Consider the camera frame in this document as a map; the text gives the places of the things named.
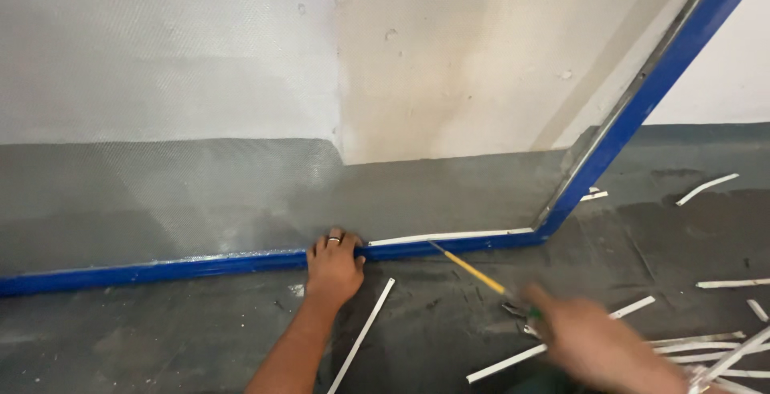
right hand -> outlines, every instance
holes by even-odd
[[[623,394],[685,394],[688,382],[675,364],[656,355],[639,335],[586,299],[560,300],[531,284],[523,297],[543,315],[535,328],[548,356],[575,379]]]

white trim piece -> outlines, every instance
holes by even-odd
[[[765,323],[767,323],[767,321],[770,320],[770,318],[768,317],[768,314],[765,313],[765,310],[762,309],[762,306],[759,304],[759,302],[757,302],[754,299],[746,300],[746,302],[748,302],[748,306],[752,308],[752,310],[754,311],[754,314],[757,315],[759,320],[764,321]]]
[[[486,232],[453,232],[453,233],[434,233],[434,234],[419,234],[417,236],[405,236],[403,238],[381,239],[380,241],[369,242],[370,247],[376,247],[378,245],[390,245],[390,244],[408,244],[410,242],[425,242],[425,241],[443,241],[446,239],[462,239],[462,238],[483,238],[486,236],[504,236],[506,234],[522,234],[534,232],[532,227],[514,228],[511,230],[490,230]]]
[[[648,296],[645,299],[641,299],[640,301],[636,301],[631,305],[627,305],[623,307],[622,309],[619,309],[615,311],[614,313],[610,314],[610,319],[620,319],[621,317],[625,317],[626,315],[629,315],[630,313],[633,313],[636,310],[642,309],[649,304],[652,304],[655,302],[655,298]]]
[[[745,352],[748,353],[759,353],[760,351],[767,351],[770,350],[770,343],[766,343],[764,345],[760,345],[759,347]],[[671,362],[676,362],[677,364],[689,364],[691,362],[707,362],[707,361],[716,361],[718,359],[721,359],[723,356],[725,356],[728,352],[726,351],[718,351],[714,353],[705,353],[703,355],[684,355],[684,356],[669,356],[668,359]]]
[[[741,280],[741,281],[701,281],[695,283],[699,288],[724,288],[724,287],[747,287],[753,285],[770,284],[770,278],[761,278],[759,280]]]
[[[724,370],[722,375],[735,378],[770,379],[770,372],[763,372],[760,370]]]
[[[655,348],[655,353],[674,353],[677,351],[686,350],[700,350],[700,349],[737,349],[741,343],[728,343],[728,342],[704,342],[704,343],[688,343],[684,345],[671,345],[660,348]]]
[[[728,332],[726,334],[698,335],[696,337],[683,337],[681,339],[655,340],[648,341],[651,346],[673,346],[684,345],[688,343],[699,343],[701,341],[721,341],[733,339],[745,339],[746,334],[743,331]]]
[[[620,319],[621,317],[633,311],[639,310],[642,307],[645,307],[649,304],[652,304],[653,302],[655,302],[655,298],[648,296],[645,299],[636,301],[627,307],[623,307],[622,309],[615,311],[614,313],[610,314],[610,317],[612,319]],[[492,366],[486,367],[486,369],[479,370],[471,375],[465,376],[465,379],[468,379],[468,383],[476,382],[479,379],[483,379],[489,375],[493,375],[498,371],[506,369],[507,367],[517,364],[518,362],[522,362],[525,359],[530,359],[535,355],[540,355],[547,349],[548,349],[548,346],[546,345],[535,346],[534,348],[523,351],[522,353],[518,355],[514,355],[509,359],[504,359],[503,361],[500,361]]]
[[[606,197],[608,195],[610,195],[610,194],[607,193],[606,191],[602,191],[600,193],[592,193],[592,194],[588,194],[588,195],[583,195],[583,197],[581,197],[580,201],[593,200],[594,198]]]
[[[762,394],[759,391],[727,379],[717,378],[714,380],[717,382],[717,384],[719,384],[719,388],[732,392],[733,394]]]
[[[361,329],[361,333],[358,335],[356,342],[353,343],[351,352],[347,354],[347,358],[345,358],[345,361],[342,363],[340,372],[337,373],[336,378],[334,378],[334,382],[332,382],[332,386],[329,389],[328,394],[334,394],[337,387],[340,386],[340,382],[342,382],[342,378],[345,376],[345,372],[347,372],[347,368],[351,365],[351,362],[353,361],[353,357],[356,356],[356,352],[358,351],[358,348],[361,347],[361,342],[363,341],[363,337],[366,336],[367,332],[369,331],[369,328],[374,322],[374,318],[377,317],[377,313],[380,312],[380,309],[383,307],[383,304],[385,303],[385,298],[387,298],[387,294],[390,293],[390,288],[392,288],[393,284],[395,283],[396,283],[396,280],[391,278],[390,280],[387,281],[387,284],[385,284],[385,290],[383,290],[383,293],[380,295],[380,299],[378,299],[377,303],[374,305],[372,314],[369,315],[369,319],[367,319],[367,323],[363,325],[363,328]]]
[[[713,366],[709,367],[708,370],[703,373],[703,379],[708,382],[714,380],[714,378],[717,376],[724,375],[725,370],[729,369],[733,364],[743,358],[744,354],[749,353],[754,349],[759,349],[759,346],[767,339],[770,339],[770,326],[761,330],[758,334],[751,337],[750,339],[746,340],[746,342],[744,342],[741,347],[726,353],[725,356],[722,356],[719,361],[717,361]]]
[[[703,183],[699,187],[695,188],[694,190],[690,191],[687,195],[681,198],[681,200],[676,202],[677,206],[681,206],[682,204],[687,203],[691,198],[695,197],[699,192],[703,191],[704,189],[708,187],[713,187],[714,185],[718,185],[722,182],[727,182],[735,179],[736,177],[740,176],[738,173],[730,174],[729,176],[720,177],[718,179],[714,179],[713,181]]]
[[[486,369],[484,370],[479,370],[478,372],[475,372],[472,375],[465,376],[465,379],[468,379],[468,383],[476,382],[479,379],[483,379],[489,375],[493,375],[498,371],[506,369],[507,367],[510,367],[519,362],[522,362],[525,359],[530,359],[533,356],[540,355],[546,350],[548,350],[548,346],[546,345],[535,346],[534,348],[523,351],[522,353],[518,355],[514,355],[509,359],[504,359],[503,361],[500,361],[493,366],[486,367]]]

hand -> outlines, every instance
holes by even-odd
[[[524,298],[543,314],[536,329],[549,357],[593,388],[623,394],[685,394],[684,373],[620,320],[586,299],[563,301],[531,284]]]
[[[307,249],[306,299],[318,301],[336,313],[356,294],[363,282],[366,259],[358,256],[354,260],[353,249],[361,245],[355,233],[345,233],[339,228],[333,228],[329,237],[318,238]]]

blue metal frame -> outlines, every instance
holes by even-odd
[[[588,188],[607,170],[644,119],[663,99],[679,76],[687,69],[727,16],[741,0],[700,0],[689,19],[660,57],[636,95],[618,114],[612,126],[596,146],[583,166],[574,174],[547,217],[536,231],[485,238],[465,238],[442,241],[453,252],[492,248],[513,248],[541,244],[555,232],[578,205]],[[367,259],[378,261],[401,257],[436,254],[427,242],[390,244],[357,250]],[[289,254],[268,254],[201,261],[171,261],[111,268],[77,269],[43,274],[24,274],[0,278],[0,296],[30,294],[43,291],[105,287],[148,281],[175,280],[219,274],[239,274],[270,269],[302,268],[306,266],[303,251]]]

painted wall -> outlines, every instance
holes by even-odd
[[[321,138],[345,163],[563,148],[683,1],[0,0],[0,143]]]
[[[334,0],[0,0],[0,143],[324,138]]]
[[[644,124],[770,122],[770,0],[743,0]]]
[[[337,0],[345,162],[570,146],[685,0]]]

